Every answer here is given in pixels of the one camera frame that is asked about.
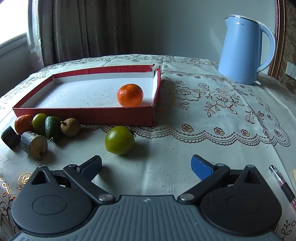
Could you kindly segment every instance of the gray curtain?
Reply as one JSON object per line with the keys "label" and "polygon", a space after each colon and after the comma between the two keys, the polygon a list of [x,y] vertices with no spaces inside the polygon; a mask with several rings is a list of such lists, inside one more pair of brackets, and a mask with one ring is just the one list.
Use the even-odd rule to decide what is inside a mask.
{"label": "gray curtain", "polygon": [[70,60],[130,54],[128,0],[29,0],[34,71]]}

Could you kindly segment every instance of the pen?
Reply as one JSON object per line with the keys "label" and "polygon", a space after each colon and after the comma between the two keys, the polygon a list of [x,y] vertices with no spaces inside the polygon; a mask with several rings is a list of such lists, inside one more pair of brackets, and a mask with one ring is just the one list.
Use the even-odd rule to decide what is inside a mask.
{"label": "pen", "polygon": [[277,170],[277,168],[274,165],[269,166],[269,171],[273,175],[273,177],[276,179],[277,183],[283,190],[285,196],[287,197],[289,203],[292,205],[293,209],[296,211],[296,198],[294,193],[292,192],[291,188],[281,175],[281,173]]}

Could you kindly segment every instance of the white tablecloth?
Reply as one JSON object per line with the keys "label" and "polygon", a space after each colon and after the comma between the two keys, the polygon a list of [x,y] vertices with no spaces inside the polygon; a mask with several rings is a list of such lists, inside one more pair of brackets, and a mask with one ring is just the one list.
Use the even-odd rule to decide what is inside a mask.
{"label": "white tablecloth", "polygon": [[126,55],[70,61],[32,74],[0,98],[0,132],[14,126],[12,106],[50,75],[130,64],[160,64],[162,69],[157,125],[133,127],[136,147],[130,153],[116,156],[106,151],[104,138],[111,129],[106,125],[84,125],[85,131],[77,137],[49,143],[48,153],[40,162],[20,148],[11,151],[0,140],[0,238],[5,241],[16,234],[10,207],[40,164],[57,170],[100,155],[104,167],[94,183],[116,197],[177,197],[200,181],[190,166],[191,157],[198,154],[232,169],[255,165],[282,205],[276,233],[284,240],[295,240],[295,214],[268,167],[275,165],[289,186],[296,189],[292,175],[296,167],[296,96],[267,75],[260,74],[261,86],[248,86],[223,78],[216,63],[174,56]]}

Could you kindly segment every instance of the pen grip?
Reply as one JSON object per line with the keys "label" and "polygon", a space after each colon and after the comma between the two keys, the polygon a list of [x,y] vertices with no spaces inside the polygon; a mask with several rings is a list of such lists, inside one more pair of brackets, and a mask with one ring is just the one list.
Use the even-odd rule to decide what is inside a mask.
{"label": "pen grip", "polygon": [[292,202],[292,200],[295,198],[295,195],[292,192],[289,185],[285,182],[283,185],[281,185],[281,189],[285,193],[285,195],[286,195],[287,199],[289,200],[289,202]]}

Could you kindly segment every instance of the midea logo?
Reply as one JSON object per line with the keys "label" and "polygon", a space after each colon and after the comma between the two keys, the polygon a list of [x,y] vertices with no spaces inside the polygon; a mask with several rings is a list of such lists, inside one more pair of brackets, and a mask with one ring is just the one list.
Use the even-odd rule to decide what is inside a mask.
{"label": "midea logo", "polygon": [[236,20],[234,23],[235,23],[235,24],[244,25],[243,23],[240,23],[240,22],[239,22],[239,21],[237,21],[237,20]]}

